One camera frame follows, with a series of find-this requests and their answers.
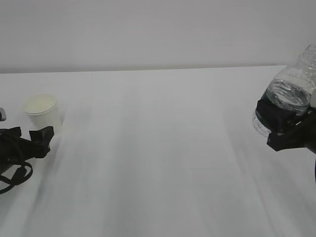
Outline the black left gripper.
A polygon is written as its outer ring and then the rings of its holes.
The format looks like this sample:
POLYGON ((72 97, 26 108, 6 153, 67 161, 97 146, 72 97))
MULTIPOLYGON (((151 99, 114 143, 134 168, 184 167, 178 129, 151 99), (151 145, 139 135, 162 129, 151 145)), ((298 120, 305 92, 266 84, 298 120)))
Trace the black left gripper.
POLYGON ((33 167, 27 160, 31 158, 44 158, 50 152, 50 142, 54 136, 53 126, 47 126, 36 131, 29 131, 30 140, 21 138, 21 128, 2 128, 0 130, 0 175, 14 165, 26 170, 30 168, 28 177, 33 174, 33 167))

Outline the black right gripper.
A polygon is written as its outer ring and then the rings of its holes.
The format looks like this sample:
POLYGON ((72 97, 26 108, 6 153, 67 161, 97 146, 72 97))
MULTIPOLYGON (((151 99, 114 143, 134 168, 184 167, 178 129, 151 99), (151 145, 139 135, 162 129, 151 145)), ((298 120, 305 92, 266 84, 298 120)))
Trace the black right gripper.
POLYGON ((256 106, 256 116, 272 132, 268 136, 267 145, 274 151, 306 148, 316 153, 315 110, 309 110, 290 127, 291 122, 298 117, 294 111, 281 109, 268 100, 260 99, 256 106))

